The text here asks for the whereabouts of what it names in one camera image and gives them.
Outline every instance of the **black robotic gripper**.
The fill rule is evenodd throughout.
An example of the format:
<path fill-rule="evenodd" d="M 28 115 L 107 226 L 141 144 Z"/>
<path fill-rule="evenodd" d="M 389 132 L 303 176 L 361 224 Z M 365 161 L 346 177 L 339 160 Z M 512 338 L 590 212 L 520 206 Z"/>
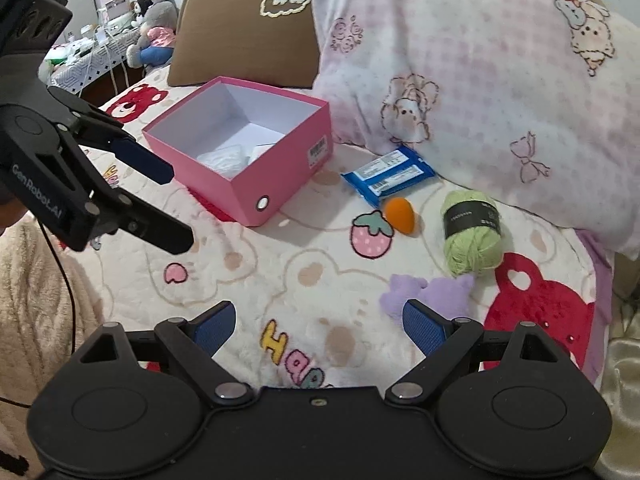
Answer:
<path fill-rule="evenodd" d="M 40 480 L 597 478 L 607 405 L 533 323 L 487 332 L 411 300 L 404 330 L 426 358 L 383 398 L 375 387 L 254 392 L 212 359 L 235 324 L 223 301 L 153 331 L 101 326 L 30 411 Z"/>

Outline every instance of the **pink box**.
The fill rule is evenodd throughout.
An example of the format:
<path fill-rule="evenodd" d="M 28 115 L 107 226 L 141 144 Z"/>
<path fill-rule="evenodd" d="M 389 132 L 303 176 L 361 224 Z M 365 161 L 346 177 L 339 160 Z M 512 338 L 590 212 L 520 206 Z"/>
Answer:
<path fill-rule="evenodd" d="M 143 133 L 178 181 L 245 226 L 265 223 L 334 149 L 326 101 L 229 77 L 197 89 Z M 232 179 L 196 160 L 238 145 L 249 155 L 268 144 Z"/>

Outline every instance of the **orange egg-shaped object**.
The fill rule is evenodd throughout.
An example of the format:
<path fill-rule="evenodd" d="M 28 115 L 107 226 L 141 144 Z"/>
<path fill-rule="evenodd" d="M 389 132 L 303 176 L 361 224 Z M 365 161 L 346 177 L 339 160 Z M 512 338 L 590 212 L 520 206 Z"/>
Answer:
<path fill-rule="evenodd" d="M 407 199 L 396 196 L 387 200 L 383 212 L 386 221 L 389 222 L 395 230 L 405 235 L 410 235 L 414 232 L 414 208 Z"/>

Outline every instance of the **blue packet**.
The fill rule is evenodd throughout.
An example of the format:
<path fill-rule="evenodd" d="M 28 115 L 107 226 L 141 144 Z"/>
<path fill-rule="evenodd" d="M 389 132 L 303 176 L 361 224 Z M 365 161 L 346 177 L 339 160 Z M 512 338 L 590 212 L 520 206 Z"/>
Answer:
<path fill-rule="evenodd" d="M 436 172 L 420 155 L 404 145 L 355 171 L 342 174 L 363 199 L 376 209 L 380 209 L 383 198 L 435 175 Z"/>

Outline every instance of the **green yarn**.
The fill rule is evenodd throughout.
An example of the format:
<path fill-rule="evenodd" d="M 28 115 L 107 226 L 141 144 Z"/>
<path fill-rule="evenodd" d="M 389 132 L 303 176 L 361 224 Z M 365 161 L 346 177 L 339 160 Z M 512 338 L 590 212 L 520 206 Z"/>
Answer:
<path fill-rule="evenodd" d="M 481 191 L 451 191 L 444 199 L 441 214 L 460 202 L 478 200 L 495 206 L 495 202 Z M 502 263 L 502 238 L 489 227 L 472 227 L 451 235 L 444 241 L 447 266 L 454 276 L 466 272 L 495 269 Z"/>

